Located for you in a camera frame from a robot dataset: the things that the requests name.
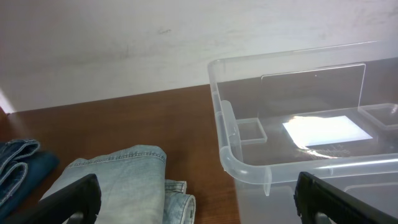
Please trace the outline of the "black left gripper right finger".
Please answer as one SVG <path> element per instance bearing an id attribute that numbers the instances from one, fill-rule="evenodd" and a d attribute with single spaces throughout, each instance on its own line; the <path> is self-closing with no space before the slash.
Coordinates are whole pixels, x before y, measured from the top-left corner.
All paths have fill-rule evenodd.
<path id="1" fill-rule="evenodd" d="M 300 172 L 294 192 L 297 215 L 303 224 L 397 224 L 388 215 L 308 173 Z"/>

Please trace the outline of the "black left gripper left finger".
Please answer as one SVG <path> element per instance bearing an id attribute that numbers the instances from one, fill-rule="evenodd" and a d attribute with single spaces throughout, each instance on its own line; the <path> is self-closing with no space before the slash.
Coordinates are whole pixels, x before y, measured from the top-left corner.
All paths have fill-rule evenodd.
<path id="1" fill-rule="evenodd" d="M 42 199 L 35 207 L 4 220 L 5 224 L 94 224 L 101 208 L 101 189 L 88 174 Z"/>

